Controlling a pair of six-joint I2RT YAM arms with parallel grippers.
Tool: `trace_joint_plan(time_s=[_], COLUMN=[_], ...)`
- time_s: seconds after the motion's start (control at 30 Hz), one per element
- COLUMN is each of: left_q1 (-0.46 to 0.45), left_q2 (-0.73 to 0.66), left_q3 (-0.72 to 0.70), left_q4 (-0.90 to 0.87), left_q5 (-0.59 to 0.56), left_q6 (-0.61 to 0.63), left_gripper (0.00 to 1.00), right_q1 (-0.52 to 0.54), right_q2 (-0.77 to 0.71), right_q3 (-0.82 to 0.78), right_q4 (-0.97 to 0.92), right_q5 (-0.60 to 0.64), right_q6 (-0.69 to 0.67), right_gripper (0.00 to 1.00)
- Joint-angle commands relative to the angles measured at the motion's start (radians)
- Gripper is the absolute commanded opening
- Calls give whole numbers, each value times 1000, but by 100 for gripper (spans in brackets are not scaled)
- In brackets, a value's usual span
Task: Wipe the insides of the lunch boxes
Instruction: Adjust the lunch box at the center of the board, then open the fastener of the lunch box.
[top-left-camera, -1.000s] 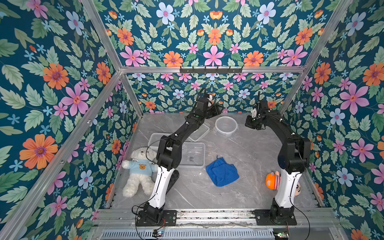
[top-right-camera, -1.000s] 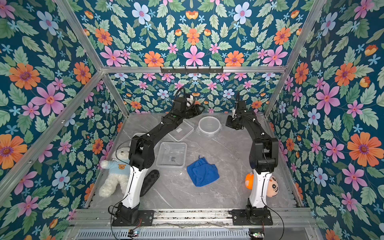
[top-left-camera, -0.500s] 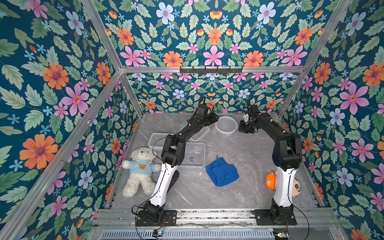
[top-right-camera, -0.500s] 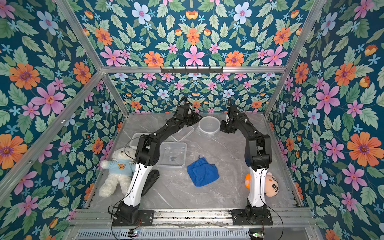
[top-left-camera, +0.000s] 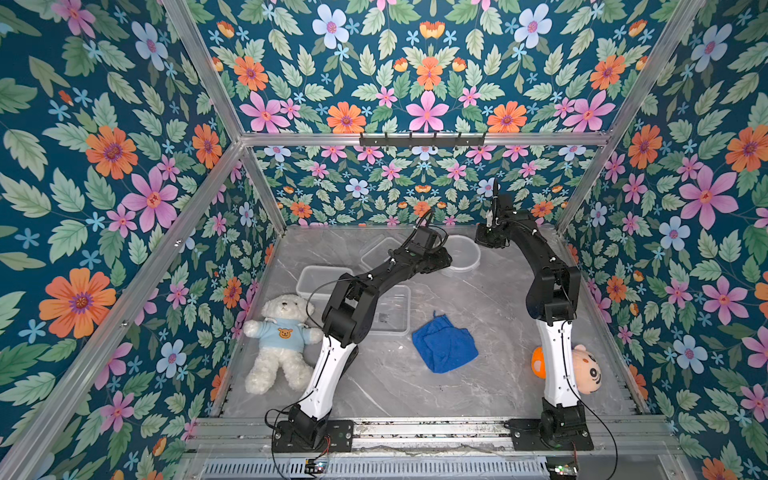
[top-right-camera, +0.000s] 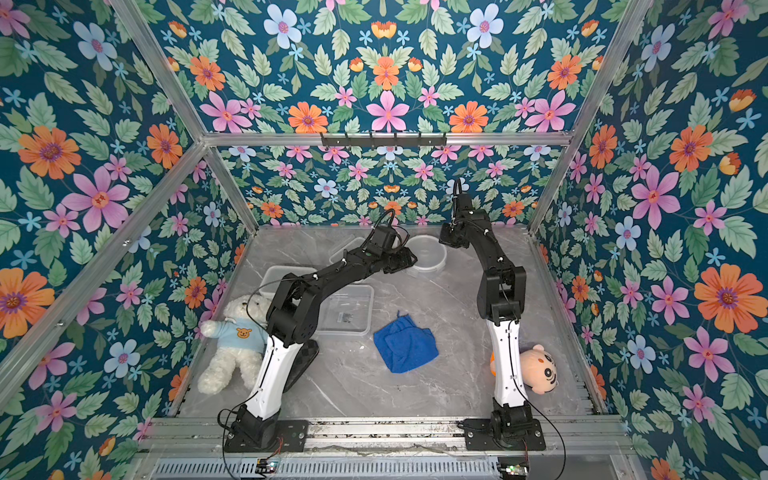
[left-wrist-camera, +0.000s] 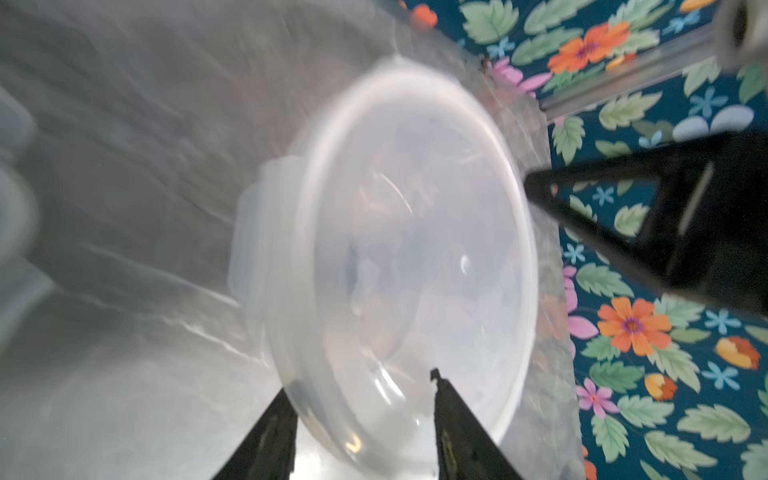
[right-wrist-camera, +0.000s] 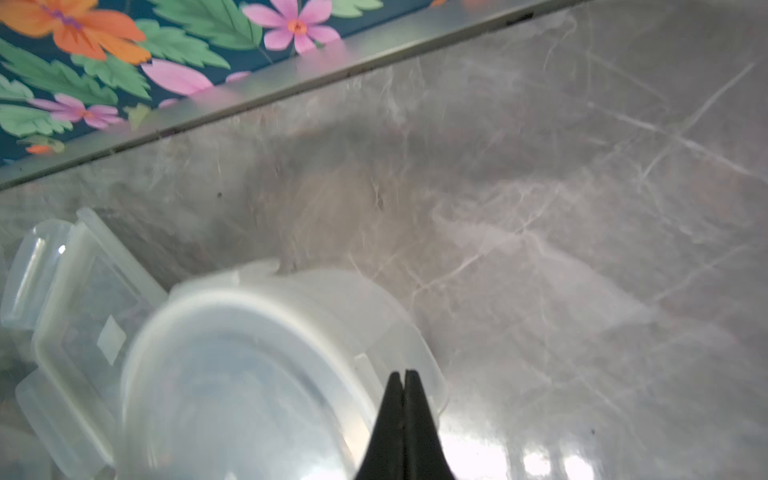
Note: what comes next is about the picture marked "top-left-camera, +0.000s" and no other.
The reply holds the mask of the round clear lunch box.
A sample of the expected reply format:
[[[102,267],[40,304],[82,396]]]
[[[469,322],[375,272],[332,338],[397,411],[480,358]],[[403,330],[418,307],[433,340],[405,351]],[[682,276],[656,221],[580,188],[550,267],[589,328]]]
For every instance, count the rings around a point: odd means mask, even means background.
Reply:
[[[451,265],[440,271],[445,276],[466,274],[480,265],[481,251],[472,238],[450,235],[445,248],[452,258]]]

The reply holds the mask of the blue cleaning cloth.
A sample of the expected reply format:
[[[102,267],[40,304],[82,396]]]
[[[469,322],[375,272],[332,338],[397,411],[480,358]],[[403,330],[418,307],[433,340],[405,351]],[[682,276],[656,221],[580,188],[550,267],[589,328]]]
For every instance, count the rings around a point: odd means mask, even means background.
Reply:
[[[435,374],[454,371],[479,355],[471,333],[455,327],[446,315],[435,315],[414,331],[412,343],[427,368]]]

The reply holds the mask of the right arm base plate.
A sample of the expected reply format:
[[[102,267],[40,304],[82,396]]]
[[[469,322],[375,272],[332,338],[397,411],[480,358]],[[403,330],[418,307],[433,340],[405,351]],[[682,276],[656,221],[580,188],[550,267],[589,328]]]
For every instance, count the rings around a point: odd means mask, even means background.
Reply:
[[[585,424],[556,426],[540,419],[504,422],[516,451],[592,451],[594,443]]]

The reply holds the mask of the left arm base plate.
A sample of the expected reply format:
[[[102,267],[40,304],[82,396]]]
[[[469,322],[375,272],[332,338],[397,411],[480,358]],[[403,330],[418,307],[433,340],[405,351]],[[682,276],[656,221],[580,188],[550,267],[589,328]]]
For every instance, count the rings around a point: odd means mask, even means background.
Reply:
[[[275,453],[348,453],[354,433],[352,420],[328,420],[318,429],[314,424],[298,425],[284,420],[277,424],[272,449]]]

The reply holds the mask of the square clear lunch box lid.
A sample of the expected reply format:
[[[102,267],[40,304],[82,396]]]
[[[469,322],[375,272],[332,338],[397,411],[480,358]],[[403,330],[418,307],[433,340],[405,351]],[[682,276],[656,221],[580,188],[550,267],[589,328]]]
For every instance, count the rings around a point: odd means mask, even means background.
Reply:
[[[377,237],[360,251],[360,264],[365,270],[372,270],[390,258],[390,251],[396,250],[401,241],[394,237]]]

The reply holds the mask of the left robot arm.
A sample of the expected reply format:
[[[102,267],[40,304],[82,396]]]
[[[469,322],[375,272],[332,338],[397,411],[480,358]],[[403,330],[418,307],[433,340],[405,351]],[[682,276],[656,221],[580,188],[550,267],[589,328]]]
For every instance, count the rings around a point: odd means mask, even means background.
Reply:
[[[310,449],[325,446],[336,388],[371,331],[380,298],[416,275],[451,265],[445,247],[448,234],[431,224],[433,216],[431,209],[422,214],[383,263],[362,274],[343,274],[334,282],[321,316],[322,345],[309,384],[288,408],[287,420],[275,424],[282,436],[293,435]]]

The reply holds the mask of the square clear lunch box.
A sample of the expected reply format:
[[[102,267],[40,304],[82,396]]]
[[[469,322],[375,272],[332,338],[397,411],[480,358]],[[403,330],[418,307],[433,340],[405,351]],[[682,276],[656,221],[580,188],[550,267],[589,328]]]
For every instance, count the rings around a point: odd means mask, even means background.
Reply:
[[[411,290],[396,285],[382,295],[374,313],[370,335],[404,336],[411,331]]]

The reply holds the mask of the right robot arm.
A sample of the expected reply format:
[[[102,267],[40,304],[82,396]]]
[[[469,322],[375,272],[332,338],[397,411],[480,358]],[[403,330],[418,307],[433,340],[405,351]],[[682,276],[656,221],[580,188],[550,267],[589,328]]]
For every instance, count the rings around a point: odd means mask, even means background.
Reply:
[[[553,449],[593,447],[585,405],[575,384],[571,338],[577,317],[581,274],[550,247],[534,215],[514,206],[494,183],[491,207],[477,225],[475,243],[491,249],[515,244],[533,272],[526,294],[529,316],[537,322],[546,371],[542,413],[534,423],[538,442]]]

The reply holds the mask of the rectangular clear lunch box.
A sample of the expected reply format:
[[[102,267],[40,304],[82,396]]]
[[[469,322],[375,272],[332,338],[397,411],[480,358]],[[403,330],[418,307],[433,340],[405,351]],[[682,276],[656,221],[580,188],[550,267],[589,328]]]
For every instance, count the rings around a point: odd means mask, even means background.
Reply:
[[[348,267],[309,265],[301,271],[295,292],[305,299],[327,300],[334,285],[343,274],[351,274]]]

